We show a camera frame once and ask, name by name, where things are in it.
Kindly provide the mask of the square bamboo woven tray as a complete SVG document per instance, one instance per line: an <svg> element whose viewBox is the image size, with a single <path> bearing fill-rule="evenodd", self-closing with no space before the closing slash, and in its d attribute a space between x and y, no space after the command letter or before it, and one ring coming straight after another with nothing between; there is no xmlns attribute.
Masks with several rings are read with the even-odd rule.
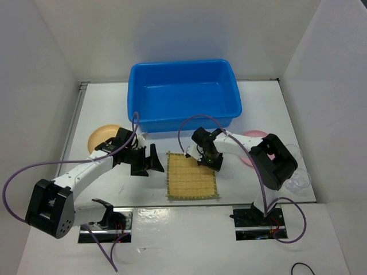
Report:
<svg viewBox="0 0 367 275"><path fill-rule="evenodd" d="M167 198L172 201L198 201L219 197L216 174L199 166L184 154L167 153Z"/></svg>

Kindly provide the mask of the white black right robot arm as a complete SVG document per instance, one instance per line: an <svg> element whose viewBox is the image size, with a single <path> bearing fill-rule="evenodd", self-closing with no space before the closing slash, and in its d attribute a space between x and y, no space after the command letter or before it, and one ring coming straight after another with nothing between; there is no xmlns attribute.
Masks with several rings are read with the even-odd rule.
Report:
<svg viewBox="0 0 367 275"><path fill-rule="evenodd" d="M259 195L251 205L251 218L257 225L266 224L283 183L298 168L298 162L278 136L270 133L266 137L250 137L220 128L208 132L200 127L192 141L185 156L194 158L199 166L220 171L225 154L249 159L260 183Z"/></svg>

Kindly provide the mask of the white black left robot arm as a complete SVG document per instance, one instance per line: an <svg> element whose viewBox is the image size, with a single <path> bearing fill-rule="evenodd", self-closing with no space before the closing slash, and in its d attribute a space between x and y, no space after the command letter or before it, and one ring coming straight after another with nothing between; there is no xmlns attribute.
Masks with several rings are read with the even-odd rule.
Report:
<svg viewBox="0 0 367 275"><path fill-rule="evenodd" d="M126 219L114 206L99 198L76 205L77 197L96 179L120 164L130 165L132 176L148 176L148 171L164 172L155 144L150 155L141 134L119 128L115 137L97 145L87 162L52 180L41 179L33 189L25 222L57 239L72 227L95 223L101 229L116 226L123 230Z"/></svg>

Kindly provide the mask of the blue plastic bin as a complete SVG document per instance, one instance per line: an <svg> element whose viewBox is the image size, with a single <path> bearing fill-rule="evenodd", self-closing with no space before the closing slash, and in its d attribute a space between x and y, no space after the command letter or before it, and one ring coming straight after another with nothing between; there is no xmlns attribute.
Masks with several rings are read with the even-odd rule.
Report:
<svg viewBox="0 0 367 275"><path fill-rule="evenodd" d="M230 125L242 113L235 74L223 59L135 64L127 115L139 114L143 132L176 132Z"/></svg>

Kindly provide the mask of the pink plastic plate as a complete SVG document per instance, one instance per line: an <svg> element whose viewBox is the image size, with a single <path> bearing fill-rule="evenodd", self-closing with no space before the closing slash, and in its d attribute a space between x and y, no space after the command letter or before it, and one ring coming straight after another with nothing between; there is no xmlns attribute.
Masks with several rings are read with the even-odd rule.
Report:
<svg viewBox="0 0 367 275"><path fill-rule="evenodd" d="M248 151L250 151L251 148L258 145L262 141L262 138L266 137L268 133L261 131L261 130L249 130L249 131L241 133L241 135L246 136L252 140L250 144L246 146ZM252 162L246 155L239 156L239 158L245 165L247 165L250 168L253 168Z"/></svg>

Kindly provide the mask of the orange plastic plate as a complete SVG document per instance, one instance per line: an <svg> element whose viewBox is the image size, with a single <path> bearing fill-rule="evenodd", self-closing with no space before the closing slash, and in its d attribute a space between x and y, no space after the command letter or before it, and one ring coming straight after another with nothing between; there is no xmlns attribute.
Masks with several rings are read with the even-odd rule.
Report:
<svg viewBox="0 0 367 275"><path fill-rule="evenodd" d="M117 124L107 124L96 129L88 139L88 152L91 154L100 143L105 142L109 138L114 138L119 128L120 126Z"/></svg>

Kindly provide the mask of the clear plastic cup near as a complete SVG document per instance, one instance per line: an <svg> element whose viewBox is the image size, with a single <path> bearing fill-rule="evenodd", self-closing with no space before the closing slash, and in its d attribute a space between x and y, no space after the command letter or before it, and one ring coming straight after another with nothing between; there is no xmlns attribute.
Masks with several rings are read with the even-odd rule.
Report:
<svg viewBox="0 0 367 275"><path fill-rule="evenodd" d="M295 170L292 177L284 182L285 188L292 193L298 193L310 185L311 176L302 168Z"/></svg>

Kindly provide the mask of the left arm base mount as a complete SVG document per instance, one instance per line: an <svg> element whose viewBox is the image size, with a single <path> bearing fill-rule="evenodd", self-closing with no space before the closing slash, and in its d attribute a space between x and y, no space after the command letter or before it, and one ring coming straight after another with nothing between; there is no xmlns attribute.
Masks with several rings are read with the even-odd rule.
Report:
<svg viewBox="0 0 367 275"><path fill-rule="evenodd" d="M113 243L119 237L120 243L130 243L132 235L132 221L134 209L131 207L114 207L108 210L109 216L104 221L106 210L103 207L97 210L77 210L75 213L75 226L86 225L87 229L80 227L78 243L94 243L89 230L100 243Z"/></svg>

